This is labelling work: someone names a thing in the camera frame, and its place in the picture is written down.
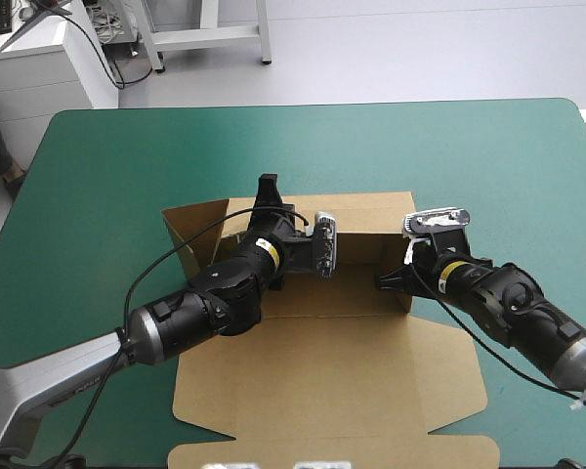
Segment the metal frame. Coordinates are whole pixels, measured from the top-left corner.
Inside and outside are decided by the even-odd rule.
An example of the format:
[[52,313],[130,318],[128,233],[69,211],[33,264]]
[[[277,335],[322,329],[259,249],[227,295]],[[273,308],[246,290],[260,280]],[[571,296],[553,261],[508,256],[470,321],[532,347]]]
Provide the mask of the metal frame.
[[263,64],[270,64],[272,47],[265,1],[256,0],[257,24],[219,27],[219,0],[202,0],[199,29],[156,31],[145,0],[130,0],[149,61],[158,72],[165,69],[162,53],[166,51],[227,47],[254,42],[261,44]]

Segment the white desk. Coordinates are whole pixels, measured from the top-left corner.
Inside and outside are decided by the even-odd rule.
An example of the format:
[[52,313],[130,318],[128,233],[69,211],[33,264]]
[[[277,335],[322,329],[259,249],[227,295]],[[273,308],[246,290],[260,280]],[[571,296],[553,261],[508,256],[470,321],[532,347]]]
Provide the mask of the white desk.
[[[94,39],[81,0],[65,7]],[[13,31],[21,25],[13,18]],[[0,35],[0,46],[10,34]],[[0,128],[14,158],[28,166],[57,112],[117,107],[113,87],[82,32],[62,18],[49,17],[0,53]]]

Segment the cardboard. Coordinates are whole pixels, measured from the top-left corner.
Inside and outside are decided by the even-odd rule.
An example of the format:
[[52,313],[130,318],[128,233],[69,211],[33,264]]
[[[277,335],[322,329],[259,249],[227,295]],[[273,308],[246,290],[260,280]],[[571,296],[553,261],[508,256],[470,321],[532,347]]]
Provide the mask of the cardboard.
[[[374,274],[403,258],[400,221],[414,211],[411,194],[284,199],[307,218],[317,210],[336,216],[337,271],[329,281],[287,276],[283,290],[265,294],[261,324],[181,355],[174,414],[236,441],[177,447],[169,467],[256,462],[288,469],[299,461],[349,460],[355,469],[496,468],[498,450],[486,437],[428,435],[486,406],[469,336],[405,315],[408,296],[374,286]],[[164,216],[178,243],[252,203],[206,202]],[[183,252],[188,277],[234,249],[248,220],[231,219]]]

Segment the green table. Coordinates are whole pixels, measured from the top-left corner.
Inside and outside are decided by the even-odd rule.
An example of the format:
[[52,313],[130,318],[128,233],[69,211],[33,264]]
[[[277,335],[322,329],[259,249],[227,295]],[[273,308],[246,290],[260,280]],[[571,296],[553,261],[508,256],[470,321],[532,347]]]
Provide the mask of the green table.
[[[569,101],[69,111],[0,234],[0,365],[119,325],[126,288],[170,245],[160,209],[252,195],[263,172],[284,193],[413,190],[421,209],[465,206],[476,255],[527,268],[586,326],[586,127]],[[135,304],[182,282],[173,259]],[[430,301],[413,314],[448,323]],[[490,435],[504,465],[586,463],[586,410],[479,354],[489,406],[442,432]],[[175,371],[112,378],[76,450],[91,464],[162,465],[181,442],[218,438],[174,419]],[[84,394],[47,417],[35,461],[63,447]]]

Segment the white label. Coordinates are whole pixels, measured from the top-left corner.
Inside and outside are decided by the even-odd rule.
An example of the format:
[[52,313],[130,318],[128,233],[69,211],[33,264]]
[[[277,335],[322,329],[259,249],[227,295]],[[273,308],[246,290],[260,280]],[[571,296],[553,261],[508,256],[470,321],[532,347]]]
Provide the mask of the white label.
[[261,467],[254,462],[232,462],[226,464],[213,462],[204,464],[202,469],[261,469]]
[[298,462],[293,469],[354,469],[350,461],[305,461]]

